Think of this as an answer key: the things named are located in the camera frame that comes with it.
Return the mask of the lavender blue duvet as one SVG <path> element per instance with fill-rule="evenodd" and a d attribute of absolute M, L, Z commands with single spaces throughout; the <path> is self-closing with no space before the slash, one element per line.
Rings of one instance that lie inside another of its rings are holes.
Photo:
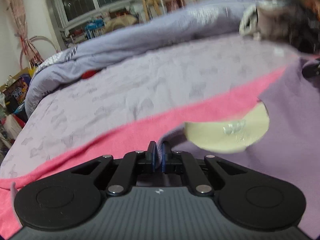
<path fill-rule="evenodd" d="M 46 59 L 25 98 L 27 116 L 40 101 L 89 70 L 104 69 L 149 50 L 237 32 L 245 9 L 259 0 L 208 0 L 87 40 Z"/>

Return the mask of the colourful toy box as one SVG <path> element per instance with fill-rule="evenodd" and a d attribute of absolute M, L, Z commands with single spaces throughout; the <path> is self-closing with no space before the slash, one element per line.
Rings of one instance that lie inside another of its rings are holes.
<path fill-rule="evenodd" d="M 1 86 L 6 106 L 18 107 L 25 101 L 31 76 L 29 69 L 24 68 L 15 76 L 9 76 L 7 83 Z"/>

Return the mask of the wooden easel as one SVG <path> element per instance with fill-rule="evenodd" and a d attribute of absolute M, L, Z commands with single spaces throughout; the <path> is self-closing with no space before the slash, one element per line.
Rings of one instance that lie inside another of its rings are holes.
<path fill-rule="evenodd" d="M 151 19 L 154 18 L 153 12 L 155 13 L 156 17 L 161 16 L 162 12 L 160 9 L 161 0 L 141 0 L 143 6 L 143 12 L 145 16 L 145 21 L 149 22 Z"/>

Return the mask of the pink tied left curtain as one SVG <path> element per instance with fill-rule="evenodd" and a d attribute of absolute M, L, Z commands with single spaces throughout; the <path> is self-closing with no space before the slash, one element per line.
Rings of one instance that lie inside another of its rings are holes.
<path fill-rule="evenodd" d="M 32 66 L 39 66 L 43 58 L 28 38 L 28 27 L 23 0 L 5 0 L 20 39 L 22 51 Z"/>

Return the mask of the black and beige jacket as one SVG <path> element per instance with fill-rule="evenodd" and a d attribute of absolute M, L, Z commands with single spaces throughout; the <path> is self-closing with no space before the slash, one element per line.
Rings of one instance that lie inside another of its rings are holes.
<path fill-rule="evenodd" d="M 239 34 L 287 41 L 300 52 L 319 53 L 319 0 L 261 0 L 248 7 Z"/>

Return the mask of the lilac patterned bed sheet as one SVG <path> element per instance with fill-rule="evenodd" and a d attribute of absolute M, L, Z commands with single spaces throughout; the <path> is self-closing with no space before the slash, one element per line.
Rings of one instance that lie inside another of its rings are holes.
<path fill-rule="evenodd" d="M 299 52 L 283 43 L 221 35 L 149 51 L 41 100 L 1 163 L 15 178 L 113 128 L 226 92 Z"/>

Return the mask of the purple fleece sweater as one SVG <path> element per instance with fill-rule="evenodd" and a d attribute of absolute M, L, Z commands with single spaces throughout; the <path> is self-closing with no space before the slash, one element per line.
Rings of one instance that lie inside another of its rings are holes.
<path fill-rule="evenodd" d="M 239 120 L 167 133 L 158 158 L 182 177 L 162 197 L 181 239 L 319 239 L 319 60 L 288 67 Z"/>

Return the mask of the pink hula hoop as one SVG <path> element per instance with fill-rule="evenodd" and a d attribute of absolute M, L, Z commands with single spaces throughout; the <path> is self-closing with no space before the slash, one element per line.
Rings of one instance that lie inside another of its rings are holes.
<path fill-rule="evenodd" d="M 39 66 L 40 63 L 44 61 L 44 57 L 41 55 L 39 50 L 36 48 L 34 42 L 36 41 L 44 41 L 49 43 L 56 53 L 59 52 L 59 49 L 55 44 L 47 37 L 41 35 L 35 35 L 31 38 L 22 38 L 20 37 L 21 43 L 21 52 L 19 57 L 19 67 L 20 70 L 24 70 L 23 66 L 23 57 L 25 56 L 27 59 L 27 68 L 34 69 L 35 67 Z"/>

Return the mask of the pink fleece blanket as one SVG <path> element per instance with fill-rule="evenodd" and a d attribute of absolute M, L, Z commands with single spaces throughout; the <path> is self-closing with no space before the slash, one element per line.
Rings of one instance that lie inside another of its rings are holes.
<path fill-rule="evenodd" d="M 300 58 L 284 71 L 278 70 L 228 93 L 189 107 L 113 129 L 79 148 L 46 161 L 32 172 L 1 180 L 1 236 L 9 239 L 20 229 L 13 199 L 18 189 L 103 154 L 121 158 L 126 152 L 146 148 L 150 140 L 170 142 L 201 158 L 218 155 L 216 134 L 208 124 L 246 120 L 262 102 L 270 120 L 268 131 L 243 151 L 222 158 L 288 181 L 306 197 L 306 211 L 299 227 L 310 237 L 319 236 L 319 78 L 305 79 L 302 70 L 315 59 Z"/>

